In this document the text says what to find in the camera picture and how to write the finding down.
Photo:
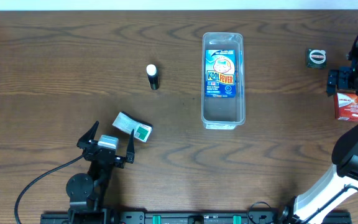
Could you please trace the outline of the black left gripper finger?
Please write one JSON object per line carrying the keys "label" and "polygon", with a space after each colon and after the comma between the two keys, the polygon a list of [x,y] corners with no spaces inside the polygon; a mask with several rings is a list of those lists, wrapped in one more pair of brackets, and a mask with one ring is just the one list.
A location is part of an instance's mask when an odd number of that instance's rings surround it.
{"label": "black left gripper finger", "polygon": [[76,146],[80,149],[88,149],[92,145],[94,145],[94,137],[96,135],[97,129],[99,126],[99,121],[96,121],[94,125],[79,138]]}
{"label": "black left gripper finger", "polygon": [[135,159],[135,149],[134,149],[134,129],[133,129],[129,138],[129,143],[127,145],[126,162],[133,164],[134,159]]}

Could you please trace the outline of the blue Kool Fever box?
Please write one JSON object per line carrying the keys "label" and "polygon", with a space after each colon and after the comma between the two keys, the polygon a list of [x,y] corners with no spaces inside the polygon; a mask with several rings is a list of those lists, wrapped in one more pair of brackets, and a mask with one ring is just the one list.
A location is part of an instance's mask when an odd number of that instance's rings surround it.
{"label": "blue Kool Fever box", "polygon": [[234,49],[208,49],[204,55],[204,93],[207,97],[236,96]]}

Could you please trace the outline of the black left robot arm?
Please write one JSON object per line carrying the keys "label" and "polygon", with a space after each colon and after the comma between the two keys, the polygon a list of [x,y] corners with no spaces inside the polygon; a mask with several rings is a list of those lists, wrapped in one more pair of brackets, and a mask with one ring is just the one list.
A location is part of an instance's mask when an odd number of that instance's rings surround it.
{"label": "black left robot arm", "polygon": [[131,132],[126,155],[118,156],[117,138],[102,136],[95,140],[99,122],[79,138],[77,147],[82,156],[91,163],[87,173],[72,176],[67,182],[66,192],[70,198],[68,210],[69,223],[119,223],[119,212],[104,205],[104,196],[108,189],[114,168],[124,168],[132,164],[135,158],[134,132]]}

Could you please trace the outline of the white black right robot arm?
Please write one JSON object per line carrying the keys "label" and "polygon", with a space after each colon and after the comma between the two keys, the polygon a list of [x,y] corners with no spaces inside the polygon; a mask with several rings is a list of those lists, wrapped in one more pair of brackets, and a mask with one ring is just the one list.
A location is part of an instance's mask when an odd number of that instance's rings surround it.
{"label": "white black right robot arm", "polygon": [[[358,120],[358,41],[347,55],[348,67],[330,70],[326,92],[334,96],[339,120]],[[358,124],[336,142],[331,167],[312,188],[283,208],[277,223],[350,223],[348,213],[333,210],[358,192]]]}

